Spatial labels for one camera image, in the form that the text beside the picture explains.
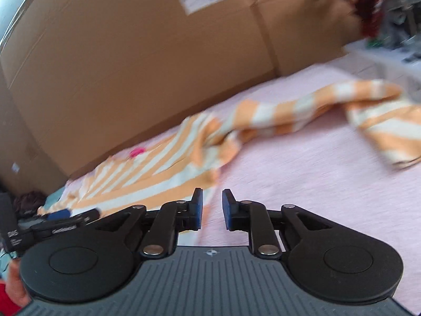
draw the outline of orange and white striped cloth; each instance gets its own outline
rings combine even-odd
[[[382,80],[338,83],[280,104],[245,100],[224,122],[205,112],[188,117],[176,134],[137,157],[110,157],[83,179],[76,193],[48,211],[68,208],[77,214],[98,208],[106,216],[133,204],[158,209],[168,201],[190,199],[201,187],[206,217],[220,168],[244,143],[295,132],[338,104],[393,166],[421,160],[421,107],[407,100],[399,86]]]

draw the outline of pink bedsheet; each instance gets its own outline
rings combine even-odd
[[[281,102],[327,84],[355,79],[329,65],[314,65],[242,92],[209,110],[225,118],[245,98]],[[165,134],[149,140],[156,142]],[[127,156],[130,149],[118,155]],[[269,209],[296,204],[345,226],[379,238],[401,255],[405,270],[395,298],[421,311],[421,164],[397,171],[382,161],[361,133],[337,109],[295,134],[256,139],[222,169],[211,214],[199,231],[201,246],[247,244],[246,233],[225,230],[220,192],[237,200],[262,202]],[[71,183],[65,193],[76,189]]]

